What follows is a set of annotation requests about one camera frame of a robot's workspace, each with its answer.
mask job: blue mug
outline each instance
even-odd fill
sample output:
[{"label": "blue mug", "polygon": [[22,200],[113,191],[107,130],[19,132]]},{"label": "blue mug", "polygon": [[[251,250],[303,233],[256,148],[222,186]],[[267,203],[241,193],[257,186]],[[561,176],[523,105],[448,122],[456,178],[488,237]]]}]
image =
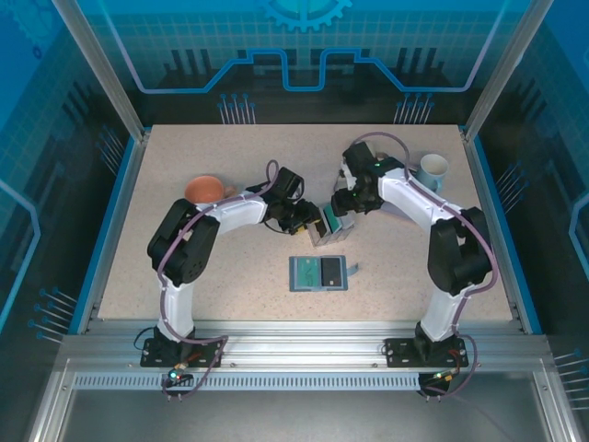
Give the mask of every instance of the blue mug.
[{"label": "blue mug", "polygon": [[428,154],[420,161],[420,167],[415,178],[430,191],[439,192],[442,189],[448,169],[448,162],[444,157],[437,154]]}]

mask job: orange bowl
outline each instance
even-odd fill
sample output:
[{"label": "orange bowl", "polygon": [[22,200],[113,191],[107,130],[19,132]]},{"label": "orange bowl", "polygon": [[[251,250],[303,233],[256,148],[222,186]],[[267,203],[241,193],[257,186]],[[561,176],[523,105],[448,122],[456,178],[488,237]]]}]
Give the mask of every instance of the orange bowl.
[{"label": "orange bowl", "polygon": [[214,203],[225,196],[225,186],[218,178],[204,175],[191,180],[186,185],[184,198],[193,204]]}]

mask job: blue frame edge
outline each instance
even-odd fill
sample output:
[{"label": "blue frame edge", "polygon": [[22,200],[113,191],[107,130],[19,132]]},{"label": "blue frame edge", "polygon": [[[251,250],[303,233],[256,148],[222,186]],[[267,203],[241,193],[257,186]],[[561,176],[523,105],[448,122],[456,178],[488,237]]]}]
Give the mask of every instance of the blue frame edge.
[{"label": "blue frame edge", "polygon": [[84,283],[82,284],[82,289],[80,290],[80,296],[77,299],[77,304],[75,305],[74,316],[70,322],[67,332],[68,334],[77,334],[76,331],[78,330],[84,317],[84,310],[86,309],[86,303],[88,302],[88,298],[90,296],[90,287],[92,286],[92,281],[94,280],[94,276],[98,268],[100,254],[102,253],[107,233],[109,232],[110,222],[112,221],[112,216],[114,214],[114,208],[117,205],[117,201],[119,200],[119,196],[121,194],[122,181],[125,177],[125,174],[127,173],[127,168],[129,167],[131,153],[133,152],[134,145],[135,140],[132,137],[129,137],[127,147],[125,148],[125,153],[122,157],[121,166],[119,167],[117,179],[114,181],[114,186],[112,187],[109,205],[107,205],[104,218],[102,218],[102,226],[100,226],[96,245],[92,251],[92,257],[90,258],[90,264],[88,265],[88,270],[86,271],[86,277],[84,278]]},{"label": "blue frame edge", "polygon": [[540,321],[537,317],[536,308],[534,307],[534,301],[532,300],[532,295],[530,294],[529,287],[527,286],[527,281],[525,280],[524,269],[522,268],[522,263],[519,261],[519,257],[517,256],[517,251],[515,250],[512,232],[509,229],[509,225],[507,224],[507,218],[505,217],[505,213],[501,206],[499,193],[497,193],[495,181],[493,180],[493,177],[491,175],[491,168],[489,167],[487,156],[485,156],[485,152],[483,150],[482,143],[478,135],[474,139],[474,145],[477,149],[477,155],[479,156],[482,172],[485,176],[485,181],[487,182],[487,186],[489,187],[489,194],[491,195],[491,201],[493,206],[495,207],[495,212],[497,213],[497,219],[499,219],[499,229],[501,230],[501,234],[505,239],[505,244],[507,245],[507,252],[509,253],[509,258],[511,259],[512,266],[514,268],[515,280],[519,285],[519,290],[522,295],[522,301],[524,303],[522,307],[525,309],[525,314],[527,315],[528,321],[530,323],[532,333],[542,334],[542,327],[540,326]]}]

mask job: white table surface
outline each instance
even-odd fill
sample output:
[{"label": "white table surface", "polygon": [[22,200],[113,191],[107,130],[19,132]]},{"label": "white table surface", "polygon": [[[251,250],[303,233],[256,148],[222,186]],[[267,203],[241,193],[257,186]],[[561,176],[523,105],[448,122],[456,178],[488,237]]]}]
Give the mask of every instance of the white table surface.
[{"label": "white table surface", "polygon": [[[147,244],[192,178],[211,174],[240,190],[265,181],[275,158],[305,179],[305,198],[329,201],[341,153],[357,136],[389,131],[409,146],[411,162],[444,156],[450,169],[441,192],[463,207],[479,206],[459,131],[454,125],[157,125],[152,129],[100,306],[105,319],[158,318],[156,273]],[[402,159],[392,140],[374,146]],[[196,320],[418,320],[433,283],[427,274],[428,235],[409,221],[373,212],[357,215],[341,243],[314,249],[305,232],[294,237],[247,226],[218,237],[197,281]],[[288,258],[345,255],[360,264],[349,290],[292,293]],[[501,281],[469,302],[468,320],[510,320]]]}]

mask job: ventilation grille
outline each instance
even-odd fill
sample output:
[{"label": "ventilation grille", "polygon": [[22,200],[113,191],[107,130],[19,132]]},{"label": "ventilation grille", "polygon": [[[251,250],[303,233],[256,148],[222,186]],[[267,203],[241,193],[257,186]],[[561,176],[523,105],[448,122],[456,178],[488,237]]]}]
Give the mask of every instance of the ventilation grille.
[{"label": "ventilation grille", "polygon": [[[189,390],[201,374],[175,390]],[[162,374],[85,373],[75,379],[76,390],[160,390]],[[203,390],[418,390],[411,373],[213,373]]]}]

